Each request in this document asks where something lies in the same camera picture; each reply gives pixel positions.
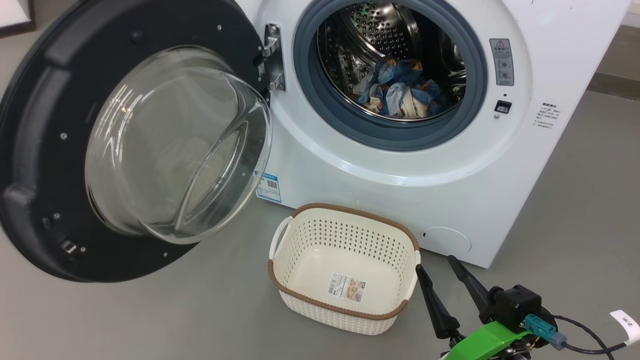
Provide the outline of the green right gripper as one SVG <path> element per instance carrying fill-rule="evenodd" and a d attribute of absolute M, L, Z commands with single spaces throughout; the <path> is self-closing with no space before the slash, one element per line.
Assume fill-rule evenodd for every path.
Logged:
<path fill-rule="evenodd" d="M 514 333 L 499 322 L 493 322 L 489 290 L 454 255 L 448 255 L 447 260 L 458 281 L 462 282 L 469 292 L 478 309 L 478 318 L 482 323 L 488 324 L 455 344 L 439 360 L 489 360 L 508 348 L 512 342 L 530 335 L 528 331 Z M 460 323 L 446 310 L 434 290 L 433 281 L 422 264 L 416 265 L 416 275 L 435 337 L 441 340 L 460 341 L 461 333 L 458 330 Z"/>

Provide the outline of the small blue cream cartoon garment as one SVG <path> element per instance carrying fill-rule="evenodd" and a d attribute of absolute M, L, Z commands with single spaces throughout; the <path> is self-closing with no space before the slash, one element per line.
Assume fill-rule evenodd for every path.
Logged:
<path fill-rule="evenodd" d="M 352 93 L 358 96 L 357 103 L 368 111 L 388 116 L 387 94 L 389 87 L 389 85 L 380 84 L 375 75 L 368 73 L 357 85 L 354 85 Z"/>

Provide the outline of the large blue cartoon print garment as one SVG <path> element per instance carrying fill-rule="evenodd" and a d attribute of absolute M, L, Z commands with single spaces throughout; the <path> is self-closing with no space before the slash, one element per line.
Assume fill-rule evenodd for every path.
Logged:
<path fill-rule="evenodd" d="M 439 116 L 449 106 L 448 96 L 433 80 L 423 77 L 418 59 L 384 57 L 371 69 L 381 85 L 388 85 L 389 114 L 398 120 L 420 120 Z"/>

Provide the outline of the black round washer door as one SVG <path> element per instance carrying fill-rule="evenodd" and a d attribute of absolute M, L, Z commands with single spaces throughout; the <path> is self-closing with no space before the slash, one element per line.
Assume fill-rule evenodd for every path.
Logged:
<path fill-rule="evenodd" d="M 19 253 L 66 281 L 156 272 L 192 244 L 108 228 L 84 163 L 108 96 L 135 66 L 176 46 L 212 50 L 261 94 L 261 36 L 235 0 L 76 0 L 25 55 L 0 103 L 0 224 Z"/>

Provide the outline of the white front-load washing machine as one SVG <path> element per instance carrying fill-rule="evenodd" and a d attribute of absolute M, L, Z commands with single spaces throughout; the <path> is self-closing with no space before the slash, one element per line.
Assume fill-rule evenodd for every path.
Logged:
<path fill-rule="evenodd" d="M 447 0 L 477 32 L 490 84 L 471 124 L 432 148 L 393 152 L 361 145 L 313 109 L 295 71 L 295 32 L 313 0 L 236 0 L 256 30 L 279 25 L 286 91 L 271 98 L 273 143 L 265 173 L 282 203 L 325 203 L 398 221 L 416 235 L 439 226 L 471 242 L 458 255 L 488 268 L 626 15 L 640 0 Z M 506 38 L 514 86 L 498 86 L 490 39 Z M 495 112 L 498 100 L 512 103 Z M 561 111 L 533 125 L 541 104 Z"/>

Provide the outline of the washing machine opening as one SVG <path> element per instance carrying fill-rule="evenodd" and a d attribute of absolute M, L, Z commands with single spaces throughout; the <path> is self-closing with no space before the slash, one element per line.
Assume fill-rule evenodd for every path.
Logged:
<path fill-rule="evenodd" d="M 434 120 L 382 120 L 352 107 L 338 94 L 318 57 L 317 30 L 331 14 L 361 2 L 409 7 L 430 18 L 450 36 L 459 48 L 466 71 L 466 91 L 457 109 Z M 489 65 L 477 32 L 448 0 L 311 0 L 295 30 L 293 56 L 302 92 L 322 120 L 341 135 L 377 150 L 420 151 L 450 141 L 479 114 L 490 85 Z"/>

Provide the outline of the stainless steel washing machine drum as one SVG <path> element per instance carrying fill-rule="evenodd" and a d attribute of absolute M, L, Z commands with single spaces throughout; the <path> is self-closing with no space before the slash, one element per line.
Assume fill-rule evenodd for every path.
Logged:
<path fill-rule="evenodd" d="M 466 94 L 466 66 L 457 44 L 432 19 L 409 7 L 381 1 L 350 4 L 324 20 L 316 38 L 318 59 L 333 88 L 368 116 L 401 123 L 435 120 L 456 110 Z M 448 108 L 439 116 L 399 120 L 359 105 L 354 86 L 384 57 L 419 60 L 423 77 L 446 93 Z"/>

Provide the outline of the metal door hinge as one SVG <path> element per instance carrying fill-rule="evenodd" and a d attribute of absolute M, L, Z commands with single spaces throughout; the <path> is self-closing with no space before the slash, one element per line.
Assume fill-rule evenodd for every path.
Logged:
<path fill-rule="evenodd" d="M 284 66 L 281 27 L 276 23 L 265 25 L 262 56 L 269 76 L 269 90 L 282 91 L 287 89 L 286 71 Z"/>

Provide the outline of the round white filter cover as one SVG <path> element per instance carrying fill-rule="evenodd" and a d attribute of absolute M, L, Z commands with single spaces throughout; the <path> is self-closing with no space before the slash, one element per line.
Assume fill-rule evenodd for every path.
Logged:
<path fill-rule="evenodd" d="M 427 227 L 419 232 L 418 243 L 422 249 L 440 255 L 460 256 L 468 253 L 472 244 L 466 235 L 448 227 Z"/>

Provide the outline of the basket product label sticker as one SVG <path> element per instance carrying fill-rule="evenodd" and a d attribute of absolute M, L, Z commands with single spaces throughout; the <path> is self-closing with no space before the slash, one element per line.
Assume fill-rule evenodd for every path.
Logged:
<path fill-rule="evenodd" d="M 327 294 L 339 297 L 352 302 L 361 303 L 366 289 L 366 281 L 359 280 L 352 276 L 333 272 L 330 276 Z"/>

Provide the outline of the white perforated basket brown rim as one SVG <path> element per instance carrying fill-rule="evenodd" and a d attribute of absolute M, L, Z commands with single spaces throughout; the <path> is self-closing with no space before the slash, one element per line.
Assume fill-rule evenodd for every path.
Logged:
<path fill-rule="evenodd" d="M 297 208 L 272 237 L 269 277 L 286 306 L 324 325 L 377 336 L 407 307 L 421 254 L 391 219 L 328 203 Z M 327 294 L 333 272 L 366 282 L 361 303 Z"/>

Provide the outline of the small black text label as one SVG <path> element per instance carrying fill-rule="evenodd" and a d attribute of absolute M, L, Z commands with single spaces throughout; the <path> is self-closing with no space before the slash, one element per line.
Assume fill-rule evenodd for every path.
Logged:
<path fill-rule="evenodd" d="M 551 130 L 561 117 L 562 112 L 557 105 L 543 102 L 535 112 L 532 124 L 535 128 Z"/>

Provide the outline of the blue white energy label sticker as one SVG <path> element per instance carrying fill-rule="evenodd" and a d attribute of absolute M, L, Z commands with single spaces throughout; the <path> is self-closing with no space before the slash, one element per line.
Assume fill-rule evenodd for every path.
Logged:
<path fill-rule="evenodd" d="M 281 190 L 279 187 L 279 178 L 269 173 L 263 173 L 258 187 L 256 187 L 256 196 L 274 203 L 282 203 Z"/>

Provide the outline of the grey warning label strip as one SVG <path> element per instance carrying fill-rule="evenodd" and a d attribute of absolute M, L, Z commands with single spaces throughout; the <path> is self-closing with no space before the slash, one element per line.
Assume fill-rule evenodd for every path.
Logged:
<path fill-rule="evenodd" d="M 514 86 L 514 57 L 510 40 L 508 38 L 490 38 L 489 43 L 493 54 L 496 84 L 498 86 Z"/>

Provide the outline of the dark framed white board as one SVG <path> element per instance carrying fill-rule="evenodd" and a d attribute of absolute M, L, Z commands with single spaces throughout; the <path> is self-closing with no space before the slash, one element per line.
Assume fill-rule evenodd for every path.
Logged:
<path fill-rule="evenodd" d="M 35 0 L 0 0 L 0 39 L 36 29 Z"/>

